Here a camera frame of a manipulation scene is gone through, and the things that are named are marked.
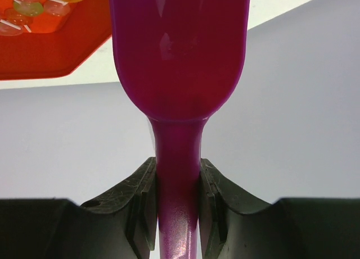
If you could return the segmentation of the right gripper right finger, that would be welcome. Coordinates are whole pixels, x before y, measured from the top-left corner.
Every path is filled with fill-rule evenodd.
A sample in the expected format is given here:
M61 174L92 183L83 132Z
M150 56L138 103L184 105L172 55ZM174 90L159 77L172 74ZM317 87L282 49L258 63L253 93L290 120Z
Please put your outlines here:
M201 162L203 258L358 258L359 199L267 203Z

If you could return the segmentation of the purple plastic scoop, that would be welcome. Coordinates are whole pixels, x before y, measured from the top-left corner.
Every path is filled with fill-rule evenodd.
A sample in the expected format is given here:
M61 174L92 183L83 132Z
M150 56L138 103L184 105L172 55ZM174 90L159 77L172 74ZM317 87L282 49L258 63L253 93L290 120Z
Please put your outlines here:
M201 137L245 61L250 0L109 0L113 54L155 138L161 258L195 258Z

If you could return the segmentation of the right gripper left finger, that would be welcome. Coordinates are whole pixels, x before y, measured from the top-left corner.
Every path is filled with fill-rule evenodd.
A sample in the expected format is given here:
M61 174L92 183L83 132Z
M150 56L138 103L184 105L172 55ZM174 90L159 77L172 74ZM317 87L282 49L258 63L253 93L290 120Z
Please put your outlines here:
M156 161L99 196L2 199L2 258L149 258L157 226Z

